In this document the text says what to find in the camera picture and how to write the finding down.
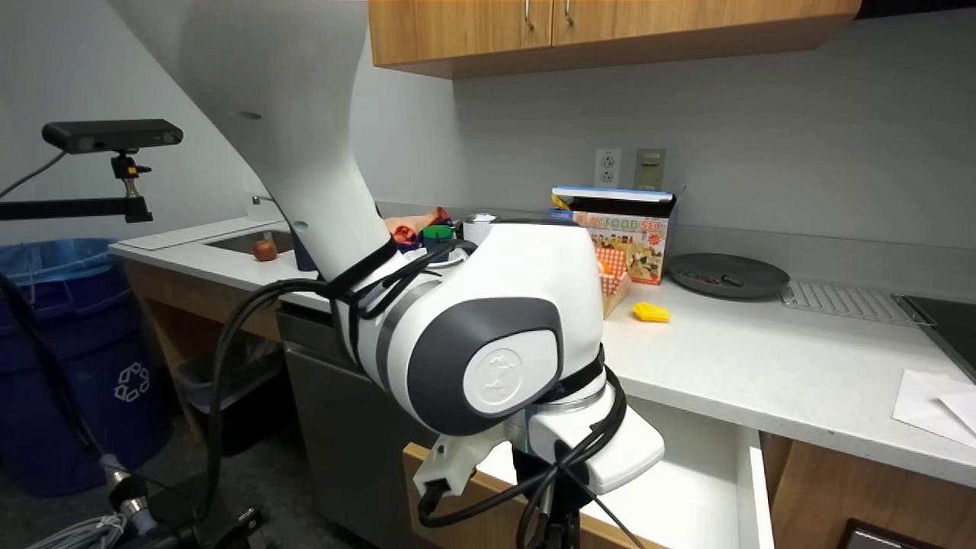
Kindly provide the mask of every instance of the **camera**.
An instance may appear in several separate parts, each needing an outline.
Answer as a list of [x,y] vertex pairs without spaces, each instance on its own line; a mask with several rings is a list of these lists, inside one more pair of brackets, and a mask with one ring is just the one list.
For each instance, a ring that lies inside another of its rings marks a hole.
[[50,122],[40,134],[63,154],[135,154],[183,142],[183,131],[165,119]]

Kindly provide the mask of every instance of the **upper cabinet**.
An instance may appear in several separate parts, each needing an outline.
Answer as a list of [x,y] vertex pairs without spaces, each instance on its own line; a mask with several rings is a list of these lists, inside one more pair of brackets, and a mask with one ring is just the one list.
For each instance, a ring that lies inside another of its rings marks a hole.
[[370,0],[373,61],[498,77],[809,50],[859,0]]

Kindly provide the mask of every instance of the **blue trash bin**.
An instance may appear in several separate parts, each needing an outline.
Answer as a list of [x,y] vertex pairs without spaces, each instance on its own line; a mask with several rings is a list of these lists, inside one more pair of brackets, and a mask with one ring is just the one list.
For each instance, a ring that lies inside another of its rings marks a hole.
[[[0,247],[0,272],[30,303],[37,329],[98,443],[126,468],[150,460],[171,436],[160,371],[109,240],[40,240]],[[0,460],[28,495],[59,498],[105,481],[59,414],[37,352],[0,300]]]

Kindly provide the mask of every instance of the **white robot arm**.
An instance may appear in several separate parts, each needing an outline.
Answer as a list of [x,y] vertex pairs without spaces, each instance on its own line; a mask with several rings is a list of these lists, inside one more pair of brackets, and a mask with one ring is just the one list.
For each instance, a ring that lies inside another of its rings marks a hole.
[[[343,281],[335,314],[370,380],[450,436],[422,489],[450,479],[462,493],[501,440],[555,464],[614,410],[582,228],[493,225],[445,279],[389,247],[348,142],[365,0],[113,6],[259,173],[321,274]],[[626,413],[588,486],[611,493],[659,457],[656,429]]]

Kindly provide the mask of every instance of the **white countertop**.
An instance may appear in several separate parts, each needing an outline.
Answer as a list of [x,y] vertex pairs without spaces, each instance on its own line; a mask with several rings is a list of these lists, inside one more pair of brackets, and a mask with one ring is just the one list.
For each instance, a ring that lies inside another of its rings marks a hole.
[[[257,263],[208,240],[280,225],[223,219],[118,240],[113,253],[253,289],[303,274],[293,253]],[[635,300],[672,307],[672,325],[631,322]],[[605,344],[631,397],[976,489],[976,449],[892,414],[905,371],[963,381],[919,327],[723,303],[664,285],[631,289],[605,325]]]

